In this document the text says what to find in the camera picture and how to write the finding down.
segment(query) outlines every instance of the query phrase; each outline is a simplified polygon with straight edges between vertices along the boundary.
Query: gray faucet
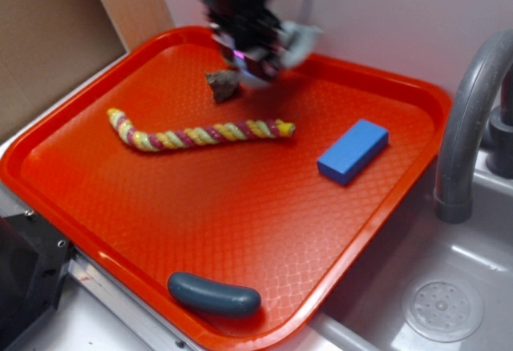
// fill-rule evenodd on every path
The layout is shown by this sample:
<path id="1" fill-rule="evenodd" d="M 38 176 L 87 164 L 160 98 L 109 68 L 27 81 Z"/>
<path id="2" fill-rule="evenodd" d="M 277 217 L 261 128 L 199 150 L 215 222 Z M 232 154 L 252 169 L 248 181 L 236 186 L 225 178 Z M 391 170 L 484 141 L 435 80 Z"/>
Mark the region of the gray faucet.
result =
<path id="1" fill-rule="evenodd" d="M 492 111 L 499 89 L 501 105 Z M 440 220 L 462 223 L 471 217 L 472 178 L 485 130 L 492 145 L 488 168 L 513 178 L 512 29 L 479 48 L 459 85 L 438 156 L 434 210 Z"/>

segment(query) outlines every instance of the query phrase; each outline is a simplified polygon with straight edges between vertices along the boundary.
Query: orange tray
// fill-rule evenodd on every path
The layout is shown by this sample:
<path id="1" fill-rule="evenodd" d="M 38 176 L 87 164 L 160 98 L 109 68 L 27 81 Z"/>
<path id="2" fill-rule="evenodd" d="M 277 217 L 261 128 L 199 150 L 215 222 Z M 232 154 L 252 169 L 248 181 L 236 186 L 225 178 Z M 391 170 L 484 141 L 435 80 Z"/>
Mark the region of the orange tray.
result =
<path id="1" fill-rule="evenodd" d="M 188 27 L 147 42 L 17 139 L 0 178 L 199 345 L 263 349 L 307 322 L 432 161 L 450 100 L 312 55 L 271 87 L 216 104 L 204 73 L 224 63 L 210 36 Z M 110 107 L 148 132 L 267 118 L 297 130 L 143 153 L 119 140 Z M 359 119 L 388 129 L 390 143 L 341 186 L 316 161 Z M 262 307 L 246 319 L 187 310 L 167 290 L 175 271 L 252 287 Z"/>

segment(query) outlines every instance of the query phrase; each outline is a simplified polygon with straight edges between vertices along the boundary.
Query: rope toy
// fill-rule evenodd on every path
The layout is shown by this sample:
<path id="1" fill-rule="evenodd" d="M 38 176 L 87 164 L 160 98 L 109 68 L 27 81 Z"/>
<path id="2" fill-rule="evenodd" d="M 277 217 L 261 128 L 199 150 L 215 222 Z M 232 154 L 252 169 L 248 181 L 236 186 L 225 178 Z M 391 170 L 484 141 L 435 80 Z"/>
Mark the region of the rope toy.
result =
<path id="1" fill-rule="evenodd" d="M 130 119 L 116 108 L 107 111 L 112 127 L 125 144 L 140 151 L 166 151 L 245 140 L 292 137 L 293 123 L 277 120 L 246 120 L 214 124 L 209 127 L 187 128 L 183 131 L 146 133 L 135 129 Z"/>

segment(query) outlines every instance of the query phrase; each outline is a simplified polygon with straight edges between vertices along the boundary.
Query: drain strainer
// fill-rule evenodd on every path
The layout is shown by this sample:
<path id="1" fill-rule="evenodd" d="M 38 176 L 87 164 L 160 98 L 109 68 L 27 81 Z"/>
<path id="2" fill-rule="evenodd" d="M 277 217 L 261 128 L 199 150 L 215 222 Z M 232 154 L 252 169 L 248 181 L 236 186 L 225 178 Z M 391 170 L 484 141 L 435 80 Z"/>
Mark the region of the drain strainer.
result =
<path id="1" fill-rule="evenodd" d="M 408 324 L 432 341 L 461 341 L 483 320 L 483 302 L 466 281 L 448 275 L 425 275 L 410 284 L 402 298 Z"/>

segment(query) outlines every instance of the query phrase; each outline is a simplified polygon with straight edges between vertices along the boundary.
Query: sink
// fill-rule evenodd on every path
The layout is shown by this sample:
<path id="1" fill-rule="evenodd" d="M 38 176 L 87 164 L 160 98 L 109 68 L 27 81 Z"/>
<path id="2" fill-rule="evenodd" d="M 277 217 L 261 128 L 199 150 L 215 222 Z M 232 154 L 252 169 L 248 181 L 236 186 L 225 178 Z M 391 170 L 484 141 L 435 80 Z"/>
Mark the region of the sink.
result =
<path id="1" fill-rule="evenodd" d="M 342 349 L 511 349 L 513 186 L 476 171 L 471 219 L 447 224 L 434 215 L 435 169 L 433 163 L 321 307 L 353 335 L 351 344 L 341 337 Z"/>

